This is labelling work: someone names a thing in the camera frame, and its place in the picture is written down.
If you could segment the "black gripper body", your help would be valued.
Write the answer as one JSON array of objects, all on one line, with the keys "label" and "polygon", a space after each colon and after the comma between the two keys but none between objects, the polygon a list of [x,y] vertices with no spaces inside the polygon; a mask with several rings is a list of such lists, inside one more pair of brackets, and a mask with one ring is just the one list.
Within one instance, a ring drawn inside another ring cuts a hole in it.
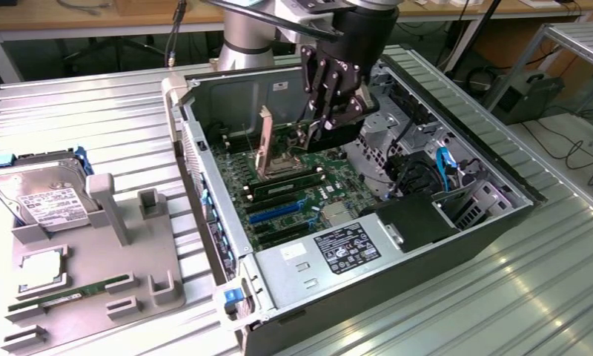
[{"label": "black gripper body", "polygon": [[375,65],[391,36],[400,11],[353,9],[336,13],[332,26],[343,35],[336,42],[318,41],[317,51],[368,70]]}]

